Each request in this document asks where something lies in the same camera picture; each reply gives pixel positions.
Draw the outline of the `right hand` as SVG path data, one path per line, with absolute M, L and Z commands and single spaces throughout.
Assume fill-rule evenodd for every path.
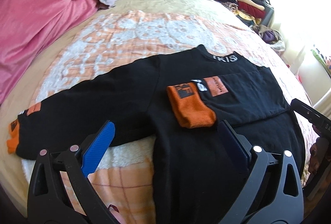
M 326 159 L 330 162 L 330 141 L 320 135 L 320 131 L 313 125 L 313 130 L 319 135 L 316 142 L 310 147 L 310 159 L 308 172 L 310 177 L 314 178 L 320 170 L 322 161 Z

